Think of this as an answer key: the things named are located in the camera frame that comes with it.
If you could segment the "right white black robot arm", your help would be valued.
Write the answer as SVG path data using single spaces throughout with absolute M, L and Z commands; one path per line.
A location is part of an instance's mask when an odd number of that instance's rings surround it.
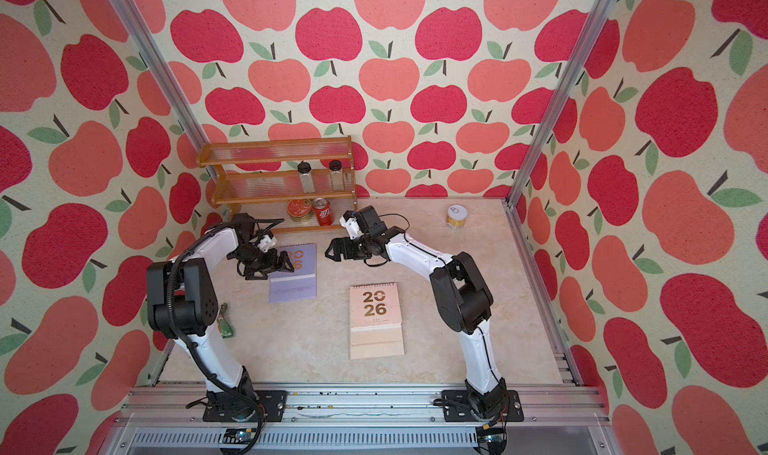
M 397 227 L 376 237 L 334 238 L 325 251 L 325 257 L 335 262 L 374 256 L 403 265 L 430 282 L 441 319 L 459 335 L 470 404 L 483 418 L 502 408 L 508 392 L 492 349 L 493 296 L 472 256 L 440 252 Z

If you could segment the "purple calendar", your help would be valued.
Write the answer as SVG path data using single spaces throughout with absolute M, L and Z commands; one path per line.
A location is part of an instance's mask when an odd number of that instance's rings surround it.
M 269 302 L 284 303 L 317 296 L 317 245 L 295 244 L 280 247 L 289 255 L 293 272 L 275 272 L 269 276 Z

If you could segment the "pink calendar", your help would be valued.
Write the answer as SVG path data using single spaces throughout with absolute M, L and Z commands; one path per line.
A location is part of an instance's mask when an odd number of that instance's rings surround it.
M 349 321 L 351 359 L 404 354 L 402 313 L 395 282 L 351 286 Z

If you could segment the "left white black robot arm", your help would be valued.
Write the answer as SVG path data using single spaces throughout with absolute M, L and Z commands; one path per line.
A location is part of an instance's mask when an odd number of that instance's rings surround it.
M 281 218 L 239 213 L 210 229 L 181 254 L 152 263 L 146 272 L 147 317 L 152 330 L 186 349 L 206 379 L 208 399 L 259 402 L 245 367 L 232 356 L 216 326 L 219 302 L 209 270 L 223 260 L 237 262 L 248 281 L 294 271 L 286 251 L 276 248 L 272 229 Z

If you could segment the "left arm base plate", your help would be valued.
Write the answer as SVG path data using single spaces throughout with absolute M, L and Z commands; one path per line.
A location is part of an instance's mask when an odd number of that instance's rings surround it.
M 226 392 L 208 392 L 204 399 L 205 422 L 257 423 L 281 422 L 287 392 L 283 390 L 258 390 L 256 401 L 245 402 Z

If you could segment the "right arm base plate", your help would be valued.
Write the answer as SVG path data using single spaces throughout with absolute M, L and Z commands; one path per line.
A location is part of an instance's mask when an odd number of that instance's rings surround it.
M 478 422 L 480 424 L 493 420 L 492 415 L 480 416 L 472 409 L 466 390 L 443 390 L 433 405 L 442 410 L 445 422 Z M 507 391 L 502 396 L 502 421 L 523 422 L 525 416 L 522 403 L 517 391 Z

